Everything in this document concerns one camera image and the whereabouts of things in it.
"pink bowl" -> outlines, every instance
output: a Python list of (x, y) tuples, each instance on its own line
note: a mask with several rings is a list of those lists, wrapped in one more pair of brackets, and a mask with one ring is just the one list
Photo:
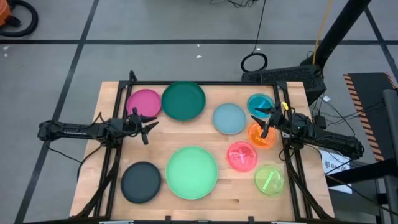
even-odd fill
[(156, 116), (162, 107), (162, 100), (154, 90), (139, 90), (128, 99), (127, 113), (131, 114), (134, 107), (137, 108), (139, 115)]

